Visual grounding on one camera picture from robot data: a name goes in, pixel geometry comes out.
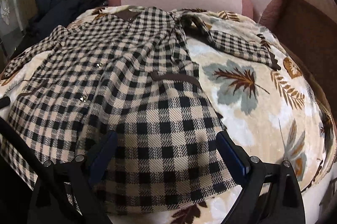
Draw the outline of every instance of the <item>metal screw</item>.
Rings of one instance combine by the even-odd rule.
[[[53,162],[52,162],[50,159],[48,159],[48,160],[46,160],[46,161],[43,163],[43,166],[44,166],[44,167],[49,167],[52,163],[53,163]]]
[[[76,162],[81,162],[81,161],[83,161],[84,160],[84,156],[83,155],[77,155],[76,157],[75,157],[75,161]]]
[[[289,161],[284,160],[284,161],[283,161],[283,165],[284,165],[285,167],[290,167],[292,164],[291,164]]]
[[[86,102],[87,98],[88,97],[86,95],[83,95],[83,96],[80,97],[80,101]]]
[[[257,156],[252,156],[250,157],[250,161],[253,163],[258,163],[260,161],[260,159]]]

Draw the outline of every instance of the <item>shirt button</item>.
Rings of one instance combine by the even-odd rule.
[[[80,101],[82,101],[82,102],[86,102],[87,99],[88,99],[88,96],[86,96],[86,95],[83,95],[83,96],[80,97]]]

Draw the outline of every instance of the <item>floral blanket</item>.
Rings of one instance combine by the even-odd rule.
[[[90,22],[125,7],[88,10],[68,27]],[[264,162],[291,162],[302,191],[318,183],[330,170],[336,154],[336,139],[331,115],[316,99],[296,63],[277,38],[253,20],[231,12],[195,12],[209,29],[230,33],[251,43],[267,47],[281,70],[218,52],[186,31],[192,60],[199,64],[199,82],[232,140],[249,155]],[[0,95],[14,101],[30,76],[46,56],[36,56],[10,84],[1,83]],[[0,111],[5,119],[8,113]],[[236,186],[215,198],[179,211],[137,216],[110,216],[113,223],[218,224],[240,194]]]

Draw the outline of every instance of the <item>black clamp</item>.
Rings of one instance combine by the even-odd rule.
[[[222,224],[305,224],[300,187],[289,161],[271,164],[250,157],[225,131],[217,134],[216,146],[234,182],[242,186]],[[270,186],[261,203],[258,199],[264,183]]]
[[[92,187],[101,181],[117,148],[117,133],[110,131],[86,155],[77,155],[71,162],[54,164],[44,162],[49,177],[55,183],[62,199],[51,194],[50,186],[37,179],[28,214],[28,224],[111,224],[95,197]],[[67,194],[75,197],[70,206]]]

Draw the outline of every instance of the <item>snap button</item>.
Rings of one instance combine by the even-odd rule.
[[[86,95],[83,95],[83,96],[80,97],[80,101],[82,101],[82,102],[86,102],[87,99],[88,99],[88,96],[86,96]]]
[[[49,167],[52,163],[53,163],[53,162],[52,162],[50,159],[48,159],[48,160],[46,160],[46,161],[43,163],[43,166],[44,166],[44,167]]]

